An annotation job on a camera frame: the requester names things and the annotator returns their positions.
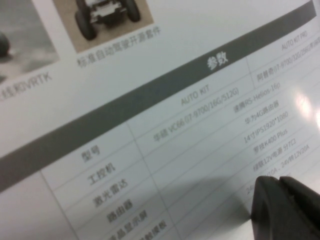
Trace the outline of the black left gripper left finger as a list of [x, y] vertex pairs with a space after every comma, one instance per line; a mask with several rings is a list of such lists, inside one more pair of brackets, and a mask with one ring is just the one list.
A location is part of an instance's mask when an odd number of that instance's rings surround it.
[[255, 181], [251, 207], [253, 236], [256, 240], [318, 240], [296, 212], [280, 178], [259, 176]]

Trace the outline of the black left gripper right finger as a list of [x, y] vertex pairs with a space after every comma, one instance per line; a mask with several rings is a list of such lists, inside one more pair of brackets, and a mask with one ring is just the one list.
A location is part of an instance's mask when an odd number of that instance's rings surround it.
[[290, 202], [304, 223], [313, 231], [320, 231], [320, 194], [291, 176], [279, 179], [288, 193]]

